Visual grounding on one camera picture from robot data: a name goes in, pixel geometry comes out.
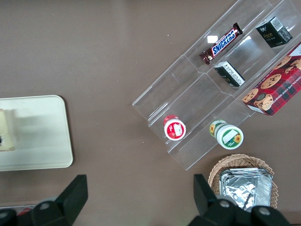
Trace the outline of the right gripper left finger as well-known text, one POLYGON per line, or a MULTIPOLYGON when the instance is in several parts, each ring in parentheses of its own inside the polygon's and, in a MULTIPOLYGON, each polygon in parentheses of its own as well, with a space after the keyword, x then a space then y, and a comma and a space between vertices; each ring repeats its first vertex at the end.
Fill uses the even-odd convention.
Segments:
POLYGON ((87 176, 77 175, 54 200, 38 204, 31 210, 34 226, 71 226, 88 199, 87 176))

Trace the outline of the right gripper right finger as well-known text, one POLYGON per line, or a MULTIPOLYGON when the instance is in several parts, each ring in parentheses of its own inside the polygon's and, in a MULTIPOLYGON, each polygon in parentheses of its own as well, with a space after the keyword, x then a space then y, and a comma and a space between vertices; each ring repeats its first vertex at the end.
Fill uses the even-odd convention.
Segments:
POLYGON ((231 201, 218 199, 202 174, 193 178, 193 195, 199 215, 190 226, 253 226, 251 214, 231 201))

